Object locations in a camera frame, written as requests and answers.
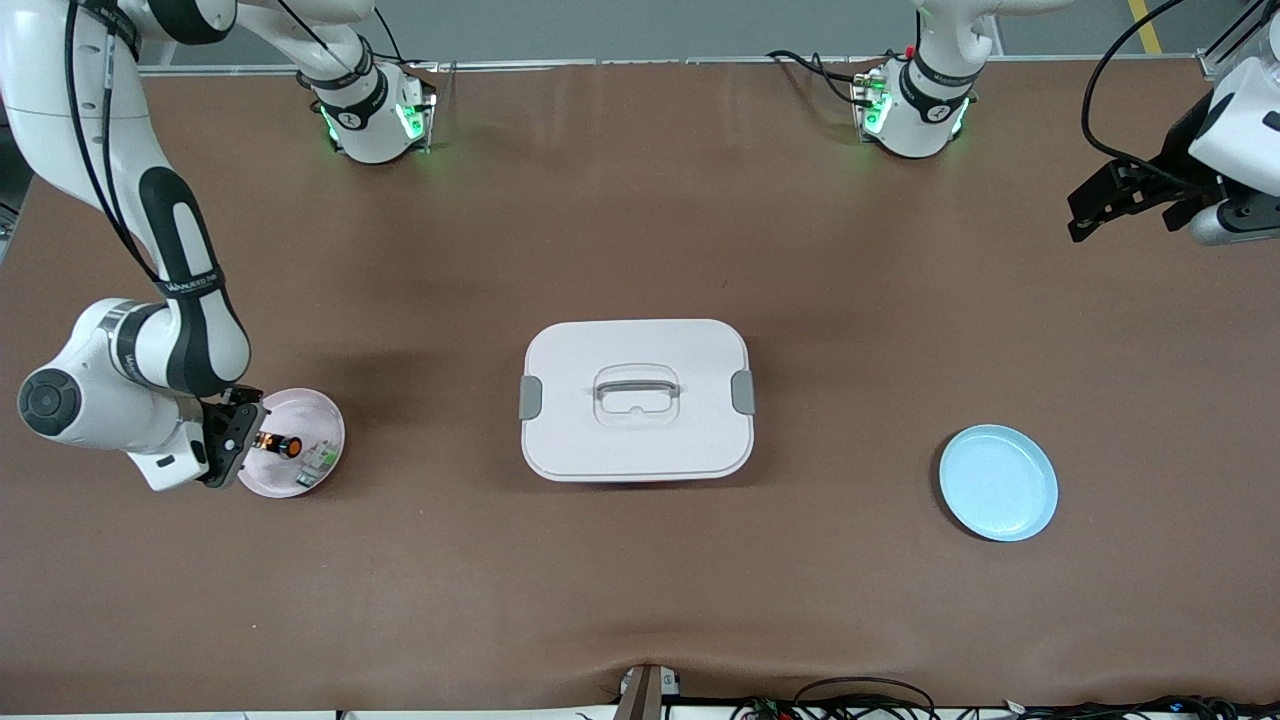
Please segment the aluminium frame post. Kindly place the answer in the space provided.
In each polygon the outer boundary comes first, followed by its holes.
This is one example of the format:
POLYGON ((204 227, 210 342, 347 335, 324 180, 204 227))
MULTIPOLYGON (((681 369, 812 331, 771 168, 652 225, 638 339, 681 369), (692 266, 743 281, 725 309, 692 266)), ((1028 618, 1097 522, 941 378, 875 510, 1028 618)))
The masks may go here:
POLYGON ((1245 9, 1208 46, 1197 51, 1206 79, 1217 82, 1249 58, 1280 67, 1280 0, 1248 0, 1245 9))

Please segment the white lidded storage box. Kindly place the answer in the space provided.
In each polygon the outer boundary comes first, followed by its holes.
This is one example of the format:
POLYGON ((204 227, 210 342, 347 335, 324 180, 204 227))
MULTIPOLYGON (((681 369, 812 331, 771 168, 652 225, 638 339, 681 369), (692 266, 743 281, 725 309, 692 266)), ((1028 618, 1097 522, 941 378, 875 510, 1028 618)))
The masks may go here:
POLYGON ((717 319, 564 322, 527 346, 521 450, 561 483, 736 473, 755 445, 748 345, 717 319))

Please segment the blue round plate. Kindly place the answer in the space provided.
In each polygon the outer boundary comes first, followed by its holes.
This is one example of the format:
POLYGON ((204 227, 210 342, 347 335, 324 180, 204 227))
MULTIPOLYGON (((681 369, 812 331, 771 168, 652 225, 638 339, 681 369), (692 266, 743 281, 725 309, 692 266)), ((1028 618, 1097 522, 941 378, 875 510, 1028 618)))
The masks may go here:
POLYGON ((1048 455, 1029 436, 997 424, 968 427, 947 442, 938 487, 960 524, 995 542, 1039 534, 1059 506, 1059 479, 1048 455))

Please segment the pink round plate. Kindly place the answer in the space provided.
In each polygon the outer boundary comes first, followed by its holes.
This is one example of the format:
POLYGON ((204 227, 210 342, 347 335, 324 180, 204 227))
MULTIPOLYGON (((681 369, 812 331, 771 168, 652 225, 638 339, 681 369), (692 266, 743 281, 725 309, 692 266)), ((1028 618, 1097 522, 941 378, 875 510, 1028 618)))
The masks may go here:
MULTIPOLYGON (((340 445, 342 456, 346 448, 346 423, 338 406, 326 395, 306 388, 283 389, 266 396, 262 405, 268 415, 260 432, 300 437, 303 441, 303 451, 310 445, 326 439, 340 445)), ((298 487, 294 483, 298 465, 297 457, 278 457, 255 448, 246 459, 238 482, 266 498, 297 497, 323 483, 311 489, 298 487)))

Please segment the green and white switch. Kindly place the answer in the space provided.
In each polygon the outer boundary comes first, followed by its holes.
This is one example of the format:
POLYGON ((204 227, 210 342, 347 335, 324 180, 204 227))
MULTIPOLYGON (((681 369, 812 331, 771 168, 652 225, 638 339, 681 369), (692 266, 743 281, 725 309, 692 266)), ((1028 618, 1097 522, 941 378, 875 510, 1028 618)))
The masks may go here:
POLYGON ((321 439, 310 445, 298 457, 300 465, 294 475, 298 487, 311 489, 323 482, 340 459, 340 445, 321 439))

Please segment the brown table mat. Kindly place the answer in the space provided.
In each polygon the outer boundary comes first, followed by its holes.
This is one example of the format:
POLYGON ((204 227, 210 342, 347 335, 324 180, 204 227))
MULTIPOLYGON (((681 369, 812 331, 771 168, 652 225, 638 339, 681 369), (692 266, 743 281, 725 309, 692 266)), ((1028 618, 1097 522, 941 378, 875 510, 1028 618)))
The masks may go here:
POLYGON ((152 492, 56 445, 23 378, 143 275, 32 183, 0 264, 0 714, 596 705, 887 676, 943 705, 1280 700, 1280 242, 1156 213, 1070 241, 1084 61, 997 63, 956 143, 859 143, 777 65, 445 79, 436 146, 334 154, 285 77, 150 78, 253 345, 330 395, 334 475, 152 492), (559 322, 713 318, 756 436, 721 480, 553 483, 518 380, 559 322), (941 454, 1048 455, 1039 534, 980 538, 941 454))

